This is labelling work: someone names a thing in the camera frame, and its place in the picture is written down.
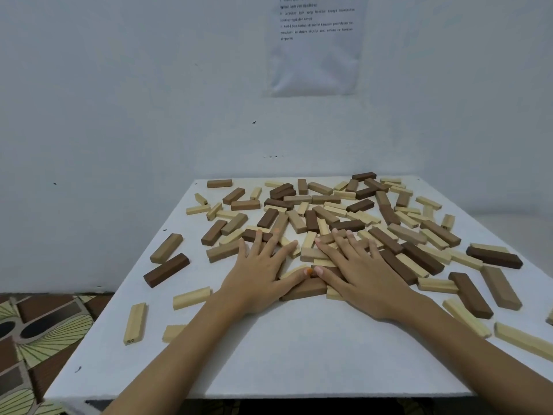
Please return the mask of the scattered pile of wooden blocks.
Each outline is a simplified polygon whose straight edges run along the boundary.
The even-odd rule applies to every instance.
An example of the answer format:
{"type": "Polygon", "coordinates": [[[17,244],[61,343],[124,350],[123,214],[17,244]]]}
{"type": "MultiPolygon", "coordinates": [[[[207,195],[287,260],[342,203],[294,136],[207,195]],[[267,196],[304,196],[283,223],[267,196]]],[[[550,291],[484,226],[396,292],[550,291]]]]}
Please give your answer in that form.
{"type": "Polygon", "coordinates": [[[484,339],[500,340],[553,363],[553,309],[537,320],[538,288],[530,267],[515,251],[501,244],[474,242],[482,230],[456,227],[436,197],[416,195],[401,178],[374,173],[350,180],[287,182],[208,180],[204,191],[194,183],[197,205],[185,200],[178,229],[154,244],[152,268],[143,279],[154,288],[191,264],[193,251],[201,263],[215,263],[238,253],[238,240],[253,243],[263,232],[262,246],[274,232],[277,246],[296,238],[298,245],[278,272],[286,278],[306,267],[336,265],[317,248],[316,239],[339,250],[332,230],[345,238],[351,231],[369,250],[373,239],[379,253],[406,284],[436,297],[443,308],[484,339]]]}

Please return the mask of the person's right forearm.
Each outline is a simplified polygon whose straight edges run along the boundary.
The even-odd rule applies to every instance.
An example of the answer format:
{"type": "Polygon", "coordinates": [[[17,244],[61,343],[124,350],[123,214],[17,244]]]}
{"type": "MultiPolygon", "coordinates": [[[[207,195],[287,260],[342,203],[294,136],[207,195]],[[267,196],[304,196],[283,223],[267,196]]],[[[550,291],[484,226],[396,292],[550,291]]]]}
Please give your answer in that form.
{"type": "Polygon", "coordinates": [[[432,299],[405,289],[377,294],[385,319],[427,343],[463,382],[500,415],[553,415],[553,383],[453,318],[432,299]]]}

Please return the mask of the person's left forearm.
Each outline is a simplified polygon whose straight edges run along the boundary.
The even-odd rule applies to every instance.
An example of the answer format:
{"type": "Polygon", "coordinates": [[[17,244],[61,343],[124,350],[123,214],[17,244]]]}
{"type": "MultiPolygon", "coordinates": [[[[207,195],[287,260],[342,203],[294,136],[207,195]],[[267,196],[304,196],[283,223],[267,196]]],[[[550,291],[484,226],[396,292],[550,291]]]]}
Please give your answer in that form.
{"type": "Polygon", "coordinates": [[[228,330],[246,314],[269,304],[261,296],[213,294],[102,415],[175,415],[228,330]]]}

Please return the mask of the patterned brown green floor mat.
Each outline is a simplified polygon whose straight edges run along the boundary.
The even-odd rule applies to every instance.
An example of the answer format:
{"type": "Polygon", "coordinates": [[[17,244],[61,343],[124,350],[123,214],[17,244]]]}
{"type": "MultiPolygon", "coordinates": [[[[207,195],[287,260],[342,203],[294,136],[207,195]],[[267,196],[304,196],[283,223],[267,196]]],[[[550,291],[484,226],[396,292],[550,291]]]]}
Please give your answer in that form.
{"type": "Polygon", "coordinates": [[[45,393],[113,293],[0,293],[0,415],[69,415],[45,393]]]}

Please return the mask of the person's left hand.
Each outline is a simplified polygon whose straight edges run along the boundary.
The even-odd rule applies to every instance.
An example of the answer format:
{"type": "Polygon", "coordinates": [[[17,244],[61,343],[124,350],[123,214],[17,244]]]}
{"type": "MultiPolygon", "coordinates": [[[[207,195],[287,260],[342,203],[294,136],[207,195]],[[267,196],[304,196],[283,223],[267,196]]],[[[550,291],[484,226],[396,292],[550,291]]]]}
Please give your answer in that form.
{"type": "Polygon", "coordinates": [[[220,289],[211,300],[220,312],[240,318],[265,310],[289,292],[279,292],[278,272],[288,255],[295,251],[298,241],[291,241],[273,252],[268,263],[261,261],[263,232],[255,233],[254,242],[248,248],[247,268],[238,268],[237,260],[220,289]]]}

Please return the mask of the white printed paper sheet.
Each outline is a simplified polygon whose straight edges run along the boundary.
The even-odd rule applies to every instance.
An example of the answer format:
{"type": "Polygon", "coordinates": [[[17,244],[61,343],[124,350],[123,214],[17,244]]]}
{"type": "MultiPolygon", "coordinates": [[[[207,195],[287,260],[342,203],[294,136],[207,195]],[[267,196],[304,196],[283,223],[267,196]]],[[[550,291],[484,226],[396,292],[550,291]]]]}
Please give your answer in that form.
{"type": "Polygon", "coordinates": [[[266,43],[272,97],[353,93],[369,0],[271,0],[266,43]]]}

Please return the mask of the person's right hand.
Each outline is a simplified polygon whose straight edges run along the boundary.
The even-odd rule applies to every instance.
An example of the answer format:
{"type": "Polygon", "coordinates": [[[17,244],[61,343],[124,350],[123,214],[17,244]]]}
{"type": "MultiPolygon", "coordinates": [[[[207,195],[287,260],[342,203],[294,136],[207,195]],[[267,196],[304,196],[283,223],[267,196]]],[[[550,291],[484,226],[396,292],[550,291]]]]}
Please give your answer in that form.
{"type": "Polygon", "coordinates": [[[340,249],[324,244],[320,238],[315,244],[341,271],[346,282],[346,296],[349,304],[377,320],[401,321],[409,312],[414,312],[424,298],[408,287],[391,267],[371,265],[368,244],[360,243],[360,257],[348,260],[340,249]]]}

